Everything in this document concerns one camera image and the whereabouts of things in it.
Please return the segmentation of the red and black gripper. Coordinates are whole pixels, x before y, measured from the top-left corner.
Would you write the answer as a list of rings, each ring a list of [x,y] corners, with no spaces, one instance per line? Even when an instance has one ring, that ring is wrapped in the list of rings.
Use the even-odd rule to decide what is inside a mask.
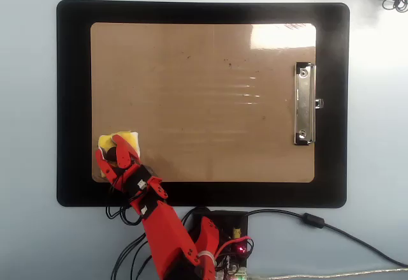
[[[124,198],[134,201],[153,192],[160,200],[168,198],[162,187],[162,179],[146,165],[140,164],[140,146],[138,133],[116,133],[112,136],[116,145],[116,158],[119,167],[107,161],[103,151],[96,151],[96,161],[107,181],[114,189],[121,191]]]

